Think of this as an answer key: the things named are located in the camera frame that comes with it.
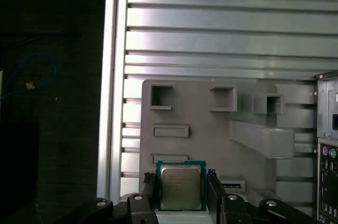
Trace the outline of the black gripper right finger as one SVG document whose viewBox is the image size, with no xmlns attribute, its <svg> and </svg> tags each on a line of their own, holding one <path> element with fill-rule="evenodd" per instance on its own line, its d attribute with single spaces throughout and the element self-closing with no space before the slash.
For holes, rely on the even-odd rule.
<svg viewBox="0 0 338 224">
<path fill-rule="evenodd" d="M 278 199 L 266 198 L 254 206 L 239 195 L 226 193 L 213 169 L 208 170 L 206 181 L 206 204 L 213 223 L 319 223 Z"/>
</svg>

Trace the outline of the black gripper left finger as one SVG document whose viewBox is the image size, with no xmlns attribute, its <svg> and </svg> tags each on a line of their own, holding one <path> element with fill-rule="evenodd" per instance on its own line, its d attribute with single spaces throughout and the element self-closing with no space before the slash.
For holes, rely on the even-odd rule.
<svg viewBox="0 0 338 224">
<path fill-rule="evenodd" d="M 157 179 L 145 173 L 142 190 L 130 194 L 117 204 L 109 199 L 95 198 L 62 218 L 63 223 L 158 223 L 155 213 Z"/>
</svg>

